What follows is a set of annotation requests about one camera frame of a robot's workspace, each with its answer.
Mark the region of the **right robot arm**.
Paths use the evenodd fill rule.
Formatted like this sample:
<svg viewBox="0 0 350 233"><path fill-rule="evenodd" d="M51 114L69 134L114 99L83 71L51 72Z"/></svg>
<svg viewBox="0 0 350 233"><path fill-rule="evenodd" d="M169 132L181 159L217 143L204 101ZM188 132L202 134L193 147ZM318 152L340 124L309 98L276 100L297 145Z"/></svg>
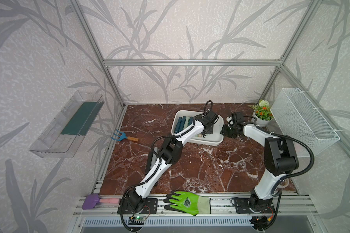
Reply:
<svg viewBox="0 0 350 233"><path fill-rule="evenodd" d="M282 194L282 190L278 188L279 184L286 179L307 173L315 162L314 153L309 146L290 136L269 132L255 124L257 120L255 117L252 119L253 122L247 122L243 113L232 113L227 117L227 123L221 131L223 136L230 138L246 136L264 146L265 171L258 185L251 191L249 198L231 199L238 214L259 214L268 210L273 205L273 198ZM304 147L310 155L309 165L297 173L293 172L299 167L295 143Z"/></svg>

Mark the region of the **mint green pruning pliers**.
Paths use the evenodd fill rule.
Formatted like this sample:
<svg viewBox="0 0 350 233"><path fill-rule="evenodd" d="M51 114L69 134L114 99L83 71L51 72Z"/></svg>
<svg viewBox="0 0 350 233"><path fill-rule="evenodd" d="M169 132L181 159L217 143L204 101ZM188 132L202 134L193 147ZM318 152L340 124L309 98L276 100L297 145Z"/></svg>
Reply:
<svg viewBox="0 0 350 233"><path fill-rule="evenodd" d="M189 118L189 116L186 116L183 129L186 129L188 127Z"/></svg>

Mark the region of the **white rectangular storage box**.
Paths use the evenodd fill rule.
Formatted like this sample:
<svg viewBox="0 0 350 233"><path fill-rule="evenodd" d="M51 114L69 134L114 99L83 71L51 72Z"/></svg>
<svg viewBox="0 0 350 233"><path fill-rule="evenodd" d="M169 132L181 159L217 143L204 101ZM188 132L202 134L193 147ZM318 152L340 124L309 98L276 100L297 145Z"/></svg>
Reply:
<svg viewBox="0 0 350 233"><path fill-rule="evenodd" d="M171 128L171 134L175 134L175 129L178 123L178 120L180 117L186 116L186 117L191 117L191 116L196 116L198 114L201 114L201 112L196 112L196 111L187 111L187 110L179 110L176 112L176 115L174 117L173 125ZM219 119L217 123L214 125L213 133L211 135L206 135L204 138L202 135L201 137L194 136L192 137L188 143L194 143L194 144L202 144L202 145L209 145L209 146L218 146L223 140L224 136L220 134L222 131L223 125L224 125L224 119L222 118L221 115L218 115Z"/></svg>

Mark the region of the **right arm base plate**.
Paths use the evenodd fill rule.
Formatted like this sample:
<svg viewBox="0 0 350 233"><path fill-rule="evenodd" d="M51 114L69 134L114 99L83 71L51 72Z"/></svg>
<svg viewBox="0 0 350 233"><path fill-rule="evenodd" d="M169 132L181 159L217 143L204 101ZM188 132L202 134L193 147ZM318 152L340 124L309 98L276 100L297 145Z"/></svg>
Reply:
<svg viewBox="0 0 350 233"><path fill-rule="evenodd" d="M232 205L238 214L274 214L273 199L261 200L254 197L231 199Z"/></svg>

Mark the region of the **teal pruning pliers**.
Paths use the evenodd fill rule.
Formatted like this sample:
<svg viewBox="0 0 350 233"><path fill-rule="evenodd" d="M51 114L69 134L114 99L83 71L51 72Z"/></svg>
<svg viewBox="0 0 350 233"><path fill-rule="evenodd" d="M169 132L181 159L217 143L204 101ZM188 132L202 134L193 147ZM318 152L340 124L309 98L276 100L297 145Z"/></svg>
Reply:
<svg viewBox="0 0 350 233"><path fill-rule="evenodd" d="M183 131L184 129L184 125L185 125L185 121L186 121L186 116L183 116L179 125L179 132Z"/></svg>
<svg viewBox="0 0 350 233"><path fill-rule="evenodd" d="M180 131L180 126L181 126L181 122L182 122L182 117L179 117L179 118L178 118L178 122L177 122L176 127L175 127L175 130L174 130L174 133L175 133L175 134L179 133L179 131Z"/></svg>
<svg viewBox="0 0 350 233"><path fill-rule="evenodd" d="M193 117L190 117L189 121L188 121L188 126L190 126L192 124L192 121L193 121Z"/></svg>

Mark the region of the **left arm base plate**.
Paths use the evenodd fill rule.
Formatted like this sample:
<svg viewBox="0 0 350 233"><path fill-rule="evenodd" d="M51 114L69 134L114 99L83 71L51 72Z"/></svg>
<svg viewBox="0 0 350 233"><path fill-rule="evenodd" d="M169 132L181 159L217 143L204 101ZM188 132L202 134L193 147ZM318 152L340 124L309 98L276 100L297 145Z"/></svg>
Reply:
<svg viewBox="0 0 350 233"><path fill-rule="evenodd" d="M157 213L158 199L147 198L144 200L139 211L135 211L131 205L128 203L127 199L123 199L122 204L119 204L118 214L128 215L128 214L156 214Z"/></svg>

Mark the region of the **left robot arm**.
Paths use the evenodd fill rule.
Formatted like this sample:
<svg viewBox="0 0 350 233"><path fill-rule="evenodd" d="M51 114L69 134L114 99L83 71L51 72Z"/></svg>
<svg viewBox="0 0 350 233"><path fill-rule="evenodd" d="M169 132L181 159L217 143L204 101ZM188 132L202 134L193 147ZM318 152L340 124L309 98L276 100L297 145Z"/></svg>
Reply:
<svg viewBox="0 0 350 233"><path fill-rule="evenodd" d="M204 135L205 130L210 129L218 118L219 116L213 111L213 102L209 100L205 104L204 112L194 116L186 129L175 135L155 139L151 145L151 152L156 156L155 164L139 184L126 189L120 201L120 213L123 214L124 204L127 204L133 213L141 211L144 208L144 200L163 173L180 160L184 145L196 135Z"/></svg>

